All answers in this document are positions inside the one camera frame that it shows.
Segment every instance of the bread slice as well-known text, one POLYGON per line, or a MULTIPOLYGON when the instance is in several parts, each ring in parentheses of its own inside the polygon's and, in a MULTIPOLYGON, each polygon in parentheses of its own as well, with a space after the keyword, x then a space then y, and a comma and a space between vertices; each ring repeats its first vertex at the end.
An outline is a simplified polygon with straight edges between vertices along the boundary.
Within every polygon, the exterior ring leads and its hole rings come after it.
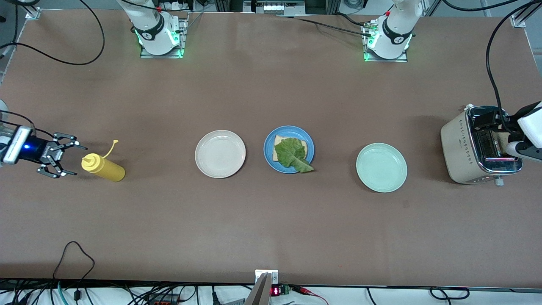
MULTIPOLYGON (((273 147, 275 147, 275 145, 279 144, 282 140, 284 139, 288 139, 289 137, 281 137, 281 136, 275 136, 275 144, 273 144, 273 147)), ((307 148, 307 142, 305 142, 304 140, 301 140, 301 145, 303 145, 303 147, 305 148, 305 158, 307 157, 307 153, 308 153, 308 148, 307 148)), ((276 150, 273 148, 273 161, 279 161, 279 158, 277 157, 276 155, 276 150)))

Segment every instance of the white plate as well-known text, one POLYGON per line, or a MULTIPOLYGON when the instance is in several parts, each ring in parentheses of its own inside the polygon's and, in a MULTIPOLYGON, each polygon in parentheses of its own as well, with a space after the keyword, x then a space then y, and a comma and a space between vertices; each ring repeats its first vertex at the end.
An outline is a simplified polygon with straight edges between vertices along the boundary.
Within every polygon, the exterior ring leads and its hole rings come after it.
POLYGON ((247 150, 243 140, 234 132, 216 130, 199 140, 196 165, 205 175, 226 178, 243 166, 247 150))

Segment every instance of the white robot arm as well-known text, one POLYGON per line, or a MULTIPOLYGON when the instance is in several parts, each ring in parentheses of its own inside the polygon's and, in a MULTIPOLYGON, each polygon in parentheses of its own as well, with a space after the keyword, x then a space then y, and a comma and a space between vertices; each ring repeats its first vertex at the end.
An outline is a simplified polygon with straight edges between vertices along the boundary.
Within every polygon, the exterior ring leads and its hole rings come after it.
POLYGON ((134 25, 139 43, 152 55, 164 55, 180 44, 179 17, 158 12, 152 0, 117 0, 134 25))
POLYGON ((542 101, 523 107, 510 120, 518 133, 509 136, 506 153, 542 162, 542 101))
POLYGON ((378 19, 371 21, 376 29, 367 47, 384 59, 395 59, 408 48, 412 30, 422 16, 422 0, 393 0, 395 5, 378 19))

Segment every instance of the white floor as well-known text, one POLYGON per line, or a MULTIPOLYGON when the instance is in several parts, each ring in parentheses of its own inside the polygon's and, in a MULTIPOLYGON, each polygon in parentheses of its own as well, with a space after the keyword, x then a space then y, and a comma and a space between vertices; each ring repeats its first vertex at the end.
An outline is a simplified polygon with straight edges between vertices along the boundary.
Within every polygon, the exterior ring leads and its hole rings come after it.
MULTIPOLYGON (((68 305, 75 305, 73 301, 73 292, 75 289, 67 289, 64 292, 68 305)), ((215 288, 218 299, 222 304, 246 298, 250 291, 241 286, 217 286, 215 288)), ((310 290, 323 298, 327 299, 330 305, 371 305, 371 300, 364 288, 310 288, 310 290)), ((120 288, 89 288, 89 294, 94 305, 126 305, 132 298, 128 292, 120 288)), ((148 289, 133 288, 132 291, 137 294, 144 293, 148 289)), ((186 287, 181 295, 181 299, 186 299, 194 292, 193 287, 186 287)), ((377 305, 447 305, 446 301, 439 301, 429 294, 428 290, 419 289, 378 289, 372 288, 371 294, 377 305)), ((448 292, 450 297, 461 296, 465 293, 448 292)), ((81 293, 82 299, 80 305, 90 305, 84 292, 81 293)), ((211 287, 198 287, 199 305, 212 305, 211 287)), ((0 304, 7 304, 12 301, 13 293, 0 295, 0 304)), ((59 295, 54 290, 55 305, 62 305, 59 295)), ((325 305, 325 302, 312 296, 291 293, 279 297, 272 297, 272 305, 282 305, 290 302, 298 305, 325 305)), ((40 298, 38 305, 51 305, 49 290, 40 298)), ((185 305, 198 305, 194 296, 185 305)), ((472 291, 465 300, 453 300, 453 305, 540 305, 542 304, 542 294, 537 293, 513 293, 513 292, 486 292, 472 291)))

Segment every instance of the plate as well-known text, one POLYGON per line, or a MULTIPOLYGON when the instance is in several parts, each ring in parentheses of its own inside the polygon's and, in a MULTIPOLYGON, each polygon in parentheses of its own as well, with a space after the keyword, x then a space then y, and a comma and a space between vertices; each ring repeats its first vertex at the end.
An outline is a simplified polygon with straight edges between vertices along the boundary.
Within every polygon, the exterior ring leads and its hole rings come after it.
POLYGON ((216 130, 206 134, 196 146, 196 165, 203 174, 226 178, 243 166, 247 150, 234 132, 216 130))
POLYGON ((359 152, 356 171, 368 188, 389 193, 401 187, 407 179, 407 162, 395 147, 373 143, 359 152))
POLYGON ((277 171, 285 174, 295 174, 298 171, 294 167, 284 167, 277 161, 273 161, 273 150, 275 149, 275 136, 297 138, 307 142, 307 157, 305 158, 309 164, 311 164, 314 158, 314 143, 311 136, 308 133, 297 126, 281 126, 273 130, 263 143, 263 155, 266 158, 267 163, 277 171))

